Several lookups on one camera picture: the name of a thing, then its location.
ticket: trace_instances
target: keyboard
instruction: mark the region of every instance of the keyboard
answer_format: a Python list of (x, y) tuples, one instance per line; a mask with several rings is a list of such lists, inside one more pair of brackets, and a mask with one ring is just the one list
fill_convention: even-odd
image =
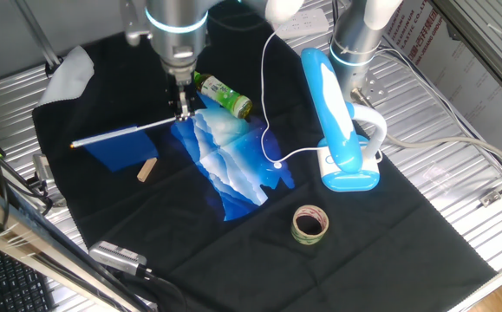
[(0, 251), (0, 311), (51, 311), (45, 276)]

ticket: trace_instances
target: blue cloth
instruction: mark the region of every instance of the blue cloth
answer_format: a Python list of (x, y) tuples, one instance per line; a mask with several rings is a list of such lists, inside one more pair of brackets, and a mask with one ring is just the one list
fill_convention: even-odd
[(85, 148), (111, 172), (158, 158), (156, 146), (144, 131), (88, 144)]

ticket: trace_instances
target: white cable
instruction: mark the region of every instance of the white cable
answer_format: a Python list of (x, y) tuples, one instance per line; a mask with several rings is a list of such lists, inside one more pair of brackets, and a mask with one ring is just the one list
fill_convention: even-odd
[(416, 76), (416, 79), (421, 83), (421, 87), (426, 91), (426, 93), (430, 94), (430, 91), (428, 91), (428, 89), (430, 89), (434, 93), (434, 95), (435, 95), (434, 97), (439, 98), (444, 103), (444, 105), (447, 107), (447, 110), (449, 111), (449, 113), (452, 115), (452, 117), (455, 119), (455, 121), (457, 121), (457, 124), (459, 125), (459, 127), (463, 131), (463, 133), (465, 133), (467, 136), (470, 136), (470, 133), (468, 132), (468, 130), (462, 125), (462, 123), (459, 121), (459, 118), (457, 117), (457, 114), (453, 111), (453, 106), (451, 105), (451, 103), (449, 103), (449, 101), (447, 101), (447, 99), (445, 97), (441, 97), (440, 94), (438, 94), (438, 92), (435, 91), (435, 89), (429, 85), (429, 83), (427, 83), (422, 77), (420, 77), (418, 74), (416, 74), (416, 71), (414, 71), (413, 67), (407, 62), (407, 60), (405, 60), (405, 57), (403, 56), (403, 54), (401, 54), (401, 52), (399, 52), (396, 49), (380, 49), (378, 52), (376, 52), (376, 55), (381, 56), (383, 58), (390, 59), (390, 60), (394, 60), (393, 57), (381, 55), (381, 52), (385, 52), (385, 51), (394, 51), (403, 60), (403, 62), (405, 63), (404, 65), (407, 65), (408, 68), (410, 69), (410, 71), (414, 74), (414, 76)]
[(260, 137), (260, 146), (262, 147), (262, 153), (264, 154), (264, 156), (266, 157), (266, 159), (268, 161), (270, 161), (271, 163), (274, 164), (274, 167), (276, 169), (279, 169), (282, 167), (282, 161), (285, 161), (286, 159), (288, 159), (289, 157), (293, 156), (294, 154), (296, 153), (300, 153), (300, 152), (305, 152), (305, 151), (317, 151), (317, 150), (320, 150), (322, 149), (321, 147), (305, 147), (305, 148), (300, 148), (300, 149), (297, 149), (291, 153), (289, 153), (287, 156), (283, 157), (282, 159), (280, 160), (272, 160), (270, 159), (270, 157), (268, 157), (268, 155), (266, 154), (266, 150), (264, 149), (264, 136), (266, 135), (266, 132), (268, 131), (268, 129), (270, 129), (270, 122), (268, 121), (268, 116), (266, 116), (266, 106), (264, 104), (264, 55), (266, 54), (266, 48), (268, 47), (268, 43), (270, 43), (270, 40), (271, 38), (273, 38), (277, 33), (277, 30), (274, 31), (270, 37), (268, 37), (268, 40), (266, 40), (266, 43), (264, 44), (264, 48), (262, 50), (262, 62), (261, 62), (261, 65), (260, 65), (260, 87), (261, 87), (261, 101), (262, 101), (262, 111), (264, 113), (264, 119), (266, 120), (266, 128), (265, 130), (262, 132), (262, 136)]
[[(395, 53), (397, 53), (397, 55), (403, 60), (404, 64), (409, 67), (410, 71), (416, 76), (417, 80), (421, 83), (421, 87), (423, 87), (424, 90), (428, 94), (430, 94), (430, 92), (427, 89), (427, 88), (429, 88), (436, 95), (436, 97), (439, 97), (446, 104), (449, 113), (455, 119), (455, 121), (457, 122), (457, 125), (461, 128), (461, 130), (463, 131), (463, 133), (466, 134), (466, 135), (470, 134), (464, 128), (464, 126), (460, 123), (459, 118), (457, 117), (457, 114), (453, 111), (453, 108), (452, 108), (451, 104), (445, 98), (440, 97), (439, 94), (426, 81), (424, 81), (424, 79), (422, 79), (422, 77), (420, 77), (418, 74), (416, 74), (416, 72), (414, 71), (413, 67), (407, 62), (407, 60), (401, 54), (401, 52), (399, 52), (396, 49), (380, 49), (378, 51), (379, 53), (376, 53), (376, 55), (384, 57), (384, 58), (388, 58), (388, 59), (393, 59), (392, 57), (387, 57), (385, 55), (380, 55), (380, 53), (384, 52), (384, 51), (394, 51)], [(447, 143), (447, 142), (466, 142), (466, 143), (471, 143), (471, 144), (475, 144), (477, 146), (480, 146), (480, 147), (484, 148), (485, 150), (487, 150), (488, 152), (493, 153), (494, 155), (496, 155), (497, 157), (499, 157), (502, 160), (502, 151), (501, 150), (499, 150), (495, 146), (492, 146), (492, 145), (484, 142), (483, 140), (478, 140), (478, 139), (475, 139), (475, 138), (450, 137), (450, 138), (442, 138), (442, 139), (430, 140), (430, 141), (418, 142), (418, 143), (403, 142), (403, 141), (398, 140), (395, 137), (391, 136), (390, 134), (387, 135), (387, 138), (388, 138), (388, 140), (391, 140), (392, 142), (394, 142), (396, 145), (403, 146), (403, 147), (408, 147), (408, 148), (429, 147), (429, 146), (434, 146), (434, 145), (437, 145), (437, 144)]]
[(418, 143), (403, 142), (403, 141), (398, 140), (389, 134), (386, 135), (386, 138), (388, 138), (390, 141), (394, 142), (396, 145), (407, 147), (407, 148), (430, 147), (430, 146), (435, 146), (435, 145), (438, 145), (441, 143), (448, 143), (448, 142), (466, 142), (466, 143), (471, 143), (471, 144), (475, 144), (477, 146), (484, 147), (484, 148), (490, 150), (492, 153), (495, 153), (496, 155), (498, 155), (502, 159), (502, 152), (497, 147), (495, 147), (489, 143), (486, 143), (483, 140), (478, 140), (478, 139), (474, 139), (474, 138), (449, 137), (449, 138), (441, 138), (441, 139), (418, 142)]

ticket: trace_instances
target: metal grid surface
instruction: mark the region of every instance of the metal grid surface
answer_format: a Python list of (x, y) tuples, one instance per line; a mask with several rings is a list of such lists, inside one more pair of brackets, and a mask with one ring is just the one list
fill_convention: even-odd
[[(288, 40), (299, 54), (308, 47), (327, 53), (333, 29), (331, 1), (308, 0), (302, 10), (316, 8), (324, 10), (330, 22), (329, 31)], [(400, 63), (376, 57), (373, 64), (372, 74), (388, 91), (387, 100), (373, 104), (386, 118), (389, 133), (408, 141), (461, 135), (443, 106), (427, 94)], [(32, 155), (40, 152), (31, 111), (47, 84), (43, 67), (0, 81), (0, 145), (8, 153), (10, 165), (25, 178), (33, 176)], [(502, 267), (502, 200), (488, 208), (479, 202), (489, 190), (502, 183), (502, 174), (483, 153), (463, 143), (424, 149), (384, 145), (382, 151), (482, 258), (496, 270)], [(87, 250), (67, 207), (53, 210), (48, 218)], [(58, 304), (57, 311), (100, 308), (56, 282), (49, 281), (49, 286)]]

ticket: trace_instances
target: black cloth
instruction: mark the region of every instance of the black cloth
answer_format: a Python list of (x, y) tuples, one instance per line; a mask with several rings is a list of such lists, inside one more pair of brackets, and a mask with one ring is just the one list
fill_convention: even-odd
[[(246, 13), (224, 4), (210, 15), (257, 21)], [(208, 29), (212, 45), (197, 70), (247, 95), (251, 114), (262, 118), (260, 57), (271, 28), (231, 31), (211, 20)], [(144, 255), (187, 293), (191, 311), (446, 311), (494, 276), (387, 158), (374, 190), (337, 193), (323, 185), (316, 153), (299, 153), (287, 160), (294, 189), (264, 187), (268, 200), (259, 209), (224, 222), (206, 201), (218, 194), (170, 127), (147, 131), (160, 160), (144, 184), (136, 179), (140, 166), (110, 172), (84, 149), (70, 150), (72, 140), (172, 115), (147, 41), (131, 48), (117, 35), (86, 50), (95, 75), (82, 96), (33, 113), (42, 152), (86, 244), (104, 239)], [(315, 146), (323, 133), (300, 58), (278, 38), (267, 50), (265, 86), (282, 154)], [(316, 245), (290, 234), (301, 205), (329, 216)], [(179, 309), (174, 292), (167, 298)]]

